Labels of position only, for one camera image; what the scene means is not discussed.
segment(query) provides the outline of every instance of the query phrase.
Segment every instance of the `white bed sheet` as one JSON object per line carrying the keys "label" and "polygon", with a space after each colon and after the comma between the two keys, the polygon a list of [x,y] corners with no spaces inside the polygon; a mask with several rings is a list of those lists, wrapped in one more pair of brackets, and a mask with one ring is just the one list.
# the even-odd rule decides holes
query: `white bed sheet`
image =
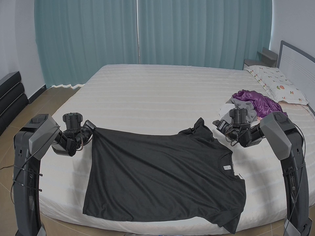
{"label": "white bed sheet", "polygon": [[[193,127],[202,117],[214,137],[228,146],[212,122],[233,93],[266,91],[247,71],[169,65],[102,67],[53,118],[65,130],[62,115],[79,112],[98,127],[151,135],[173,135]],[[315,203],[315,121],[300,105],[282,104],[303,131],[310,205]],[[286,197],[280,162],[264,139],[259,145],[233,150],[235,173],[245,179],[246,205],[238,231],[282,219]],[[91,143],[73,157],[52,148],[41,161],[40,210],[49,217],[108,230],[136,234],[204,235],[228,233],[204,218],[167,222],[117,222],[82,214],[91,169]]]}

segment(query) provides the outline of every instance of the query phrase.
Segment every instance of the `wall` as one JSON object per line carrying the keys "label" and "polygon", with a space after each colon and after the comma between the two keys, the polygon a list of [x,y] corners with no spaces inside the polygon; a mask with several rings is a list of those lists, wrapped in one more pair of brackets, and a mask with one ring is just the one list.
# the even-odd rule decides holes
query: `wall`
{"label": "wall", "polygon": [[315,0],[273,0],[269,49],[279,53],[284,40],[315,57]]}
{"label": "wall", "polygon": [[0,78],[20,71],[29,98],[44,84],[35,42],[34,0],[0,0]]}

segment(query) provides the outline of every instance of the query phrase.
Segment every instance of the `headboard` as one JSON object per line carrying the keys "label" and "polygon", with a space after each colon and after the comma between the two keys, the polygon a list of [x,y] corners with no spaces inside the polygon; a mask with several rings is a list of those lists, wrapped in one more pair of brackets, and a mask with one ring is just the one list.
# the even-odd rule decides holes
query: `headboard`
{"label": "headboard", "polygon": [[305,94],[309,107],[314,112],[315,58],[282,40],[277,68]]}

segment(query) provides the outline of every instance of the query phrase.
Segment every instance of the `white pillow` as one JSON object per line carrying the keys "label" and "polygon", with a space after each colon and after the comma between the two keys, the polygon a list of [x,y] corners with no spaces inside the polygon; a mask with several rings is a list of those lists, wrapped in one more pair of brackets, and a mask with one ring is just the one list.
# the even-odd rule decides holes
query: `white pillow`
{"label": "white pillow", "polygon": [[308,104],[305,95],[278,68],[252,65],[246,67],[245,70],[256,78],[275,102]]}

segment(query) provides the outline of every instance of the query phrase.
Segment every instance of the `tile floor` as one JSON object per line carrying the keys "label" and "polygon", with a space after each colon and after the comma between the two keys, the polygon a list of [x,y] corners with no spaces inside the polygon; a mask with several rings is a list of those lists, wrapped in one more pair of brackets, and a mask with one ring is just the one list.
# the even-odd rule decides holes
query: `tile floor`
{"label": "tile floor", "polygon": [[[0,168],[14,163],[13,136],[37,113],[49,113],[53,115],[57,109],[73,96],[79,88],[50,88],[40,95],[32,104],[26,108],[12,121],[10,126],[0,136]],[[0,171],[0,235],[15,235],[17,226],[15,220],[14,205],[10,199],[10,188],[12,184],[13,168]],[[315,207],[310,209],[310,218],[315,220]],[[47,236],[123,236],[124,232],[102,230],[88,226],[81,226],[59,221],[41,215],[45,225]],[[283,220],[237,232],[237,236],[271,236],[283,235]],[[315,226],[310,235],[315,235]]]}

